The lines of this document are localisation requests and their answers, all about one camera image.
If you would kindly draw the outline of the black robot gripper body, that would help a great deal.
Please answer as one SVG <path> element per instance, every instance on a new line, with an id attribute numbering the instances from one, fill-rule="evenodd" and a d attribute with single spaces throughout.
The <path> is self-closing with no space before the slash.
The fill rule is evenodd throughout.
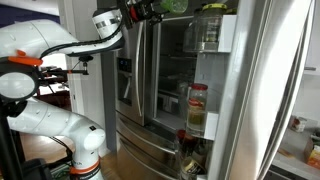
<path id="1" fill-rule="evenodd" d="M 154 10 L 154 0 L 140 0 L 130 3 L 129 0 L 117 0 L 117 7 L 122 15 L 122 23 L 127 29 L 134 24 L 148 20 L 151 25 L 162 21 L 162 14 Z"/>

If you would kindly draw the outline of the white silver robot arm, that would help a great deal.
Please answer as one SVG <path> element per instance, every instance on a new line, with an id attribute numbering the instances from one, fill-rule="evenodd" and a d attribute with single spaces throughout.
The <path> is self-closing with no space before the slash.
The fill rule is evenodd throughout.
<path id="1" fill-rule="evenodd" d="M 70 180 L 104 180 L 98 149 L 105 131 L 89 118 L 36 100 L 34 95 L 50 80 L 41 70 L 43 58 L 51 54 L 77 57 L 86 63 L 103 51 L 123 47 L 124 28 L 143 20 L 159 21 L 155 0 L 117 0 L 115 7 L 97 11 L 92 21 L 97 40 L 80 41 L 60 24 L 30 20 L 0 29 L 1 100 L 7 105 L 6 122 L 10 129 L 34 135 L 65 136 L 75 145 L 69 170 Z"/>

